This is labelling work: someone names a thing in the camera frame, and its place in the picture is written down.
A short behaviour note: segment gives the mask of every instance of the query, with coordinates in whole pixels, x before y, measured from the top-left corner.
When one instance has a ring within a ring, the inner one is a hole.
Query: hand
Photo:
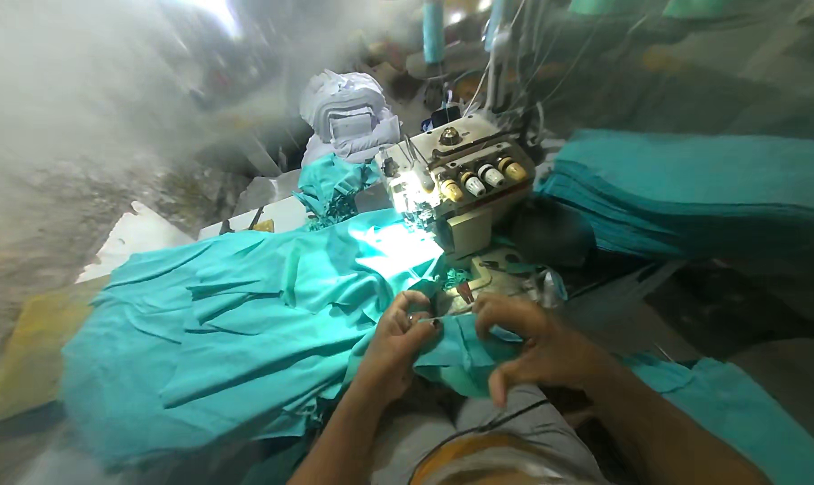
[[[386,406],[404,394],[413,380],[416,354],[437,334],[436,320],[417,323],[430,316],[427,312],[407,314],[411,305],[428,308],[421,292],[400,292],[380,317],[374,337],[350,389],[358,389],[368,398]]]
[[[494,325],[524,339],[521,356],[491,373],[488,389],[494,404],[504,407],[506,393],[523,383],[583,388],[585,382],[614,369],[616,361],[579,332],[563,326],[542,307],[494,293],[482,293],[473,306],[476,333],[485,338]]]

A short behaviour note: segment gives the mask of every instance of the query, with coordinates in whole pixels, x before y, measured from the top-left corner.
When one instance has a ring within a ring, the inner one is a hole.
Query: white fabric bundle
[[[386,104],[383,88],[360,72],[327,70],[311,78],[299,114],[315,132],[306,146],[303,167],[331,153],[364,163],[380,146],[397,143],[401,136],[398,117]]]

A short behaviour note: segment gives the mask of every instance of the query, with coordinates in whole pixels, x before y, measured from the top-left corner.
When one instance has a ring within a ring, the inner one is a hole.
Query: sewing machine
[[[392,205],[454,259],[491,242],[491,226],[532,192],[535,164],[509,132],[470,115],[404,137],[374,161]]]

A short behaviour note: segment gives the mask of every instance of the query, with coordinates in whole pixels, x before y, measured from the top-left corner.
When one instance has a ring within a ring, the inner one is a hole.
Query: folded teal fabric
[[[814,438],[742,370],[702,359],[692,369],[625,360],[650,388],[758,466],[774,485],[814,485]]]
[[[357,213],[354,195],[380,179],[373,163],[349,163],[328,154],[303,167],[293,195],[314,212],[308,226],[315,230],[347,220]]]
[[[61,399],[108,464],[302,436],[395,294],[438,287],[441,258],[392,210],[133,255],[63,348]]]
[[[814,141],[575,132],[536,191],[597,246],[657,259],[791,256],[814,241]]]

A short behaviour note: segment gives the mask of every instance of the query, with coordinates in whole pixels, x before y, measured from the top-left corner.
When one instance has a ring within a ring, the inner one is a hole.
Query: gray pants
[[[406,485],[413,469],[447,437],[517,413],[545,399],[545,394],[536,386],[517,386],[509,391],[505,410],[495,407],[490,399],[470,398],[464,401],[454,419],[431,399],[398,403],[381,422],[375,438],[371,483]],[[494,431],[516,435],[604,481],[593,454],[551,405],[523,413]]]

